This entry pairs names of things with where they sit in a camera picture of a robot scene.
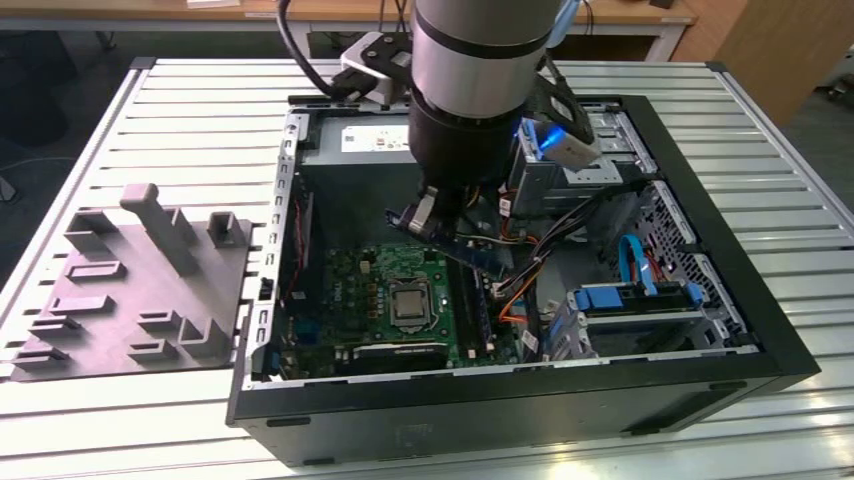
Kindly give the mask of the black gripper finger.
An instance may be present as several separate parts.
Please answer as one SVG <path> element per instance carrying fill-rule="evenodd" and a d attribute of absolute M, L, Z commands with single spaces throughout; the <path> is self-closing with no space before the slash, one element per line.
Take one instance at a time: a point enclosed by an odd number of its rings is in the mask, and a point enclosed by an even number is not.
<path fill-rule="evenodd" d="M 434 216 L 434 209 L 438 200 L 438 189 L 428 186 L 424 194 L 412 207 L 407 229 L 418 236 L 431 236 L 438 226 L 438 220 Z"/>

